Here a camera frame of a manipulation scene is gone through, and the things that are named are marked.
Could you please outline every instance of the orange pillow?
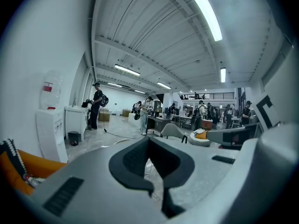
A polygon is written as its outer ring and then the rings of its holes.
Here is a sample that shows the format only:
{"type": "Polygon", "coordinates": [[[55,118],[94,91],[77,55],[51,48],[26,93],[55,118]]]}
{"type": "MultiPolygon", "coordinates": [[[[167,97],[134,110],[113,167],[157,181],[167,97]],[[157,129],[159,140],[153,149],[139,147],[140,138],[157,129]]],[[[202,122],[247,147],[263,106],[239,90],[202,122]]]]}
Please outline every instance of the orange pillow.
{"type": "Polygon", "coordinates": [[[201,139],[201,140],[206,140],[206,131],[204,131],[203,133],[198,133],[195,138],[197,139],[201,139]]]}
{"type": "Polygon", "coordinates": [[[12,188],[22,191],[23,193],[30,195],[33,192],[33,188],[25,183],[18,172],[15,170],[13,164],[10,162],[6,152],[0,155],[0,169],[3,172],[7,182],[12,188]]]}

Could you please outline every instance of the white cabinet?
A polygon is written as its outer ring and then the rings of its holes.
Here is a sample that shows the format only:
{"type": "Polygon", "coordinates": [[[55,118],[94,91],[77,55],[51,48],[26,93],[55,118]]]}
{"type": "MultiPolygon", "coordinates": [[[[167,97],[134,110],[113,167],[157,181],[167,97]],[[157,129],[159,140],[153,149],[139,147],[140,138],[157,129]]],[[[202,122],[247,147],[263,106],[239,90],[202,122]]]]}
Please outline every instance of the white cabinet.
{"type": "Polygon", "coordinates": [[[65,108],[65,135],[69,139],[69,132],[76,131],[81,134],[81,141],[84,140],[84,131],[88,122],[88,107],[67,106],[65,108]]]}
{"type": "Polygon", "coordinates": [[[63,110],[38,110],[36,112],[38,140],[45,159],[67,163],[64,145],[63,110]]]}

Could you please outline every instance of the fluorescent light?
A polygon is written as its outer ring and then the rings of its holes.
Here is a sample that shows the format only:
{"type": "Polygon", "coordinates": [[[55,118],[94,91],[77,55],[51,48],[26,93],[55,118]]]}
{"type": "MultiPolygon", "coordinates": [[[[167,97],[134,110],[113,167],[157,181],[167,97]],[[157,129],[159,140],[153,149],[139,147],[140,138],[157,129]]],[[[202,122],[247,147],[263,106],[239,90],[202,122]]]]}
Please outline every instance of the fluorescent light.
{"type": "Polygon", "coordinates": [[[222,40],[222,34],[217,21],[216,15],[211,7],[208,0],[194,0],[199,8],[201,9],[203,15],[206,18],[207,23],[211,29],[215,41],[222,40]]]}
{"type": "Polygon", "coordinates": [[[123,66],[120,66],[120,65],[117,65],[117,64],[115,64],[114,67],[117,68],[117,69],[120,69],[120,70],[124,70],[124,71],[126,71],[126,72],[129,72],[129,73],[131,73],[131,74],[134,74],[134,75],[136,75],[136,76],[139,76],[139,75],[140,75],[140,73],[138,73],[138,72],[136,72],[136,71],[130,70],[130,69],[126,68],[126,67],[123,67],[123,66]]]}
{"type": "Polygon", "coordinates": [[[226,80],[226,68],[225,67],[221,68],[220,72],[221,72],[221,82],[223,83],[226,80]]]}
{"type": "Polygon", "coordinates": [[[145,92],[142,92],[142,91],[136,91],[136,92],[139,92],[139,93],[141,93],[141,94],[145,94],[145,92]]]}
{"type": "Polygon", "coordinates": [[[158,85],[165,87],[166,89],[171,89],[169,86],[162,84],[161,82],[157,82],[158,85]]]}
{"type": "Polygon", "coordinates": [[[113,83],[110,83],[110,82],[107,82],[107,84],[115,85],[115,86],[117,86],[117,87],[122,87],[122,86],[119,85],[119,84],[113,84],[113,83]]]}

